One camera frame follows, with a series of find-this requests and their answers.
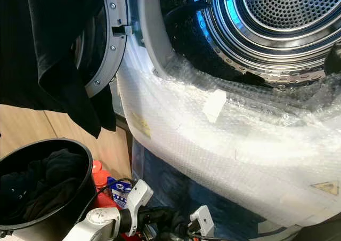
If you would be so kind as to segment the red detergent bottle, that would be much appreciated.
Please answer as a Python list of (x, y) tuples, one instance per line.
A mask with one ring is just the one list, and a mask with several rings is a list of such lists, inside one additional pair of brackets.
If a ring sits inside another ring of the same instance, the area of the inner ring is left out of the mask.
[(111, 188), (107, 187), (110, 173), (105, 170), (104, 165), (99, 160), (93, 161), (92, 178), (96, 191), (99, 192), (105, 188), (93, 201), (92, 208), (95, 207), (117, 207), (116, 202), (112, 199)]

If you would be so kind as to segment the blue white printed package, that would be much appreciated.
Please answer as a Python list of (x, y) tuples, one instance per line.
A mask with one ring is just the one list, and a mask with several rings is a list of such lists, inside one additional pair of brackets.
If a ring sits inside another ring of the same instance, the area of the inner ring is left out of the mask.
[(127, 197), (132, 190), (133, 184), (130, 180), (123, 178), (122, 180), (117, 180), (113, 177), (107, 177), (107, 185), (109, 186), (110, 196), (112, 200), (120, 208), (126, 208)]

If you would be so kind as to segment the white tape piece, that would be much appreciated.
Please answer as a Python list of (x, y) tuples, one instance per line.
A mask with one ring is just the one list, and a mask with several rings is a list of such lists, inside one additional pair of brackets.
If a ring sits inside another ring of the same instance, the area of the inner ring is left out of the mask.
[(227, 92), (220, 89), (209, 93), (202, 108), (202, 113), (209, 123), (215, 123), (217, 121), (226, 103), (226, 95)]

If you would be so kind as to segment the clear bubble wrap sheet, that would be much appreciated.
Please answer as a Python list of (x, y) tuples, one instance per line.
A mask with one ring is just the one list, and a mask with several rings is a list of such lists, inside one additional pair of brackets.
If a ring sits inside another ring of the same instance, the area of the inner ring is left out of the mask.
[[(341, 191), (311, 187), (341, 184), (341, 74), (271, 90), (212, 77), (183, 57), (156, 67), (129, 39), (117, 81), (134, 139), (195, 182), (281, 226), (341, 215)], [(227, 100), (209, 123), (202, 108), (216, 89)], [(151, 139), (132, 112), (147, 120)]]

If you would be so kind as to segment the black round laundry bucket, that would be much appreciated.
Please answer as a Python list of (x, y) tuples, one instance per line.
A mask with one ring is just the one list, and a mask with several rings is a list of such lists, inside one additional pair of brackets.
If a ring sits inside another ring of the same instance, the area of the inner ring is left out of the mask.
[(70, 229), (75, 224), (95, 192), (92, 180), (92, 154), (81, 142), (66, 138), (52, 138), (37, 141), (16, 149), (1, 160), (0, 177), (14, 171), (24, 171), (29, 162), (46, 158), (50, 153), (61, 149), (68, 149), (73, 153), (82, 154), (88, 160), (83, 182), (81, 182), (73, 197), (65, 205), (37, 220), (15, 224), (14, 226), (3, 226), (0, 222), (0, 230), (34, 230), (36, 227), (40, 230), (45, 230), (47, 226), (55, 224), (58, 227), (58, 233), (61, 234), (63, 228)]

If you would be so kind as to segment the black hanging garment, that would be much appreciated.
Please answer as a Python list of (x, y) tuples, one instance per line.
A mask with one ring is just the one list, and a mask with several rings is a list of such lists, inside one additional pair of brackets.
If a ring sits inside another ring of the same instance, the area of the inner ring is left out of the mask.
[(104, 0), (1, 0), (0, 103), (68, 114), (88, 134), (115, 131), (112, 95), (89, 97), (70, 48)]

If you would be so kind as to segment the triangle warning sticker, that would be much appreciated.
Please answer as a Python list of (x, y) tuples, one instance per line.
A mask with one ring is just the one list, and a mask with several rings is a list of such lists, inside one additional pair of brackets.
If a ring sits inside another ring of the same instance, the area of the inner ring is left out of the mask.
[(338, 196), (341, 191), (341, 184), (338, 180), (314, 183), (311, 187), (327, 192), (331, 195)]

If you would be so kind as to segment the black clothes pile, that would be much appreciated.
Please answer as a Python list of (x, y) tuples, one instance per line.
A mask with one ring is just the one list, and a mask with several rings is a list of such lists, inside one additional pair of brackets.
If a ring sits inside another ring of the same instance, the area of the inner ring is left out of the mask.
[(2, 175), (1, 224), (34, 221), (65, 205), (83, 182), (86, 166), (86, 156), (61, 149), (29, 162), (24, 171)]

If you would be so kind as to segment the leopard print dark garment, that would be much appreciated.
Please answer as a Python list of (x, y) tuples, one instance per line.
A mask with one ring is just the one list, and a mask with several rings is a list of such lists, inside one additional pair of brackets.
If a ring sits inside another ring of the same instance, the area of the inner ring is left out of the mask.
[(207, 0), (160, 0), (161, 13), (170, 43), (176, 53), (200, 72), (227, 81), (242, 81), (243, 73), (225, 63), (209, 43), (208, 31), (200, 26)]

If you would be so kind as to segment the grey round washer door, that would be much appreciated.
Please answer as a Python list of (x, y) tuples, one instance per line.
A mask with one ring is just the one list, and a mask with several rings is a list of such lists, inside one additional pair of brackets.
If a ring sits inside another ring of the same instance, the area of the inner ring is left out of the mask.
[(103, 0), (71, 46), (88, 97), (94, 97), (113, 80), (131, 33), (128, 0)]

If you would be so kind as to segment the front-loading washing machine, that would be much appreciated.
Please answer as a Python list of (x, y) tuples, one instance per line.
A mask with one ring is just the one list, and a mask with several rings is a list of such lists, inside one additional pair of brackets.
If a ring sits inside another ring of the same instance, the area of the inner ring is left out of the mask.
[[(289, 90), (341, 74), (341, 0), (207, 0), (200, 26), (218, 56), (243, 73), (236, 83)], [(127, 0), (132, 34), (156, 67), (182, 57), (172, 47), (160, 0)], [(341, 241), (341, 215), (314, 226), (281, 226), (212, 192), (133, 137), (132, 174), (150, 185), (150, 205), (190, 214), (207, 205), (215, 236), (234, 241)]]

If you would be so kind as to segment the yellow warning sticker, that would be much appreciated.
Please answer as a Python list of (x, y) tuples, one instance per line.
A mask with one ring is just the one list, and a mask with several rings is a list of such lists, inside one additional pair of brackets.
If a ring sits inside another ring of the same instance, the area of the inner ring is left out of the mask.
[(132, 120), (132, 124), (135, 129), (144, 134), (144, 136), (146, 136), (147, 139), (152, 138), (151, 127), (149, 126), (147, 120), (144, 119), (144, 117), (135, 112), (132, 112), (129, 118)]

